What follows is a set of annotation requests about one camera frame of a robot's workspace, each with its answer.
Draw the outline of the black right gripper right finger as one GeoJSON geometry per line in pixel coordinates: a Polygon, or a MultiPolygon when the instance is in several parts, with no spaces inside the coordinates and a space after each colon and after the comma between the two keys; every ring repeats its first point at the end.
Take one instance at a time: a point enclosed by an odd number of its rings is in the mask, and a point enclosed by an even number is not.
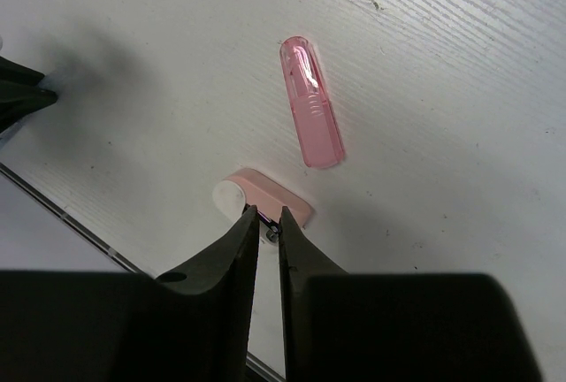
{"type": "Polygon", "coordinates": [[[478,273],[350,274],[279,220],[290,381],[539,381],[501,285],[478,273]]]}

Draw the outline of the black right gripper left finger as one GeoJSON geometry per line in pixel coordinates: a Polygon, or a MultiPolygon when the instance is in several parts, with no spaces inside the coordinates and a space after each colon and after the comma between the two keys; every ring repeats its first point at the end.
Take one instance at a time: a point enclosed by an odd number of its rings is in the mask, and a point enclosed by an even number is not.
{"type": "Polygon", "coordinates": [[[259,217],[157,278],[3,271],[4,381],[240,381],[248,351],[259,217]]]}

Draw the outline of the pink translucent eraser case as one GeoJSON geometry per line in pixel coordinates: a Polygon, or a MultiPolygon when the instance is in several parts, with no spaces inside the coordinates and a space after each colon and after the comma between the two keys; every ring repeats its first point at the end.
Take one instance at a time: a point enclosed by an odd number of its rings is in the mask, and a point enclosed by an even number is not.
{"type": "Polygon", "coordinates": [[[316,169],[339,164],[345,149],[312,43],[290,37],[279,57],[303,162],[316,169]]]}

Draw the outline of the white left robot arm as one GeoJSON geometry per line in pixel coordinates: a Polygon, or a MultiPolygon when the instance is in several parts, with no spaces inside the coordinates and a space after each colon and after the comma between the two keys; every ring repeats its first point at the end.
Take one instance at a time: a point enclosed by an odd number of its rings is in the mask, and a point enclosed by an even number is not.
{"type": "Polygon", "coordinates": [[[26,116],[51,106],[57,93],[44,88],[45,75],[1,57],[1,132],[26,116]]]}

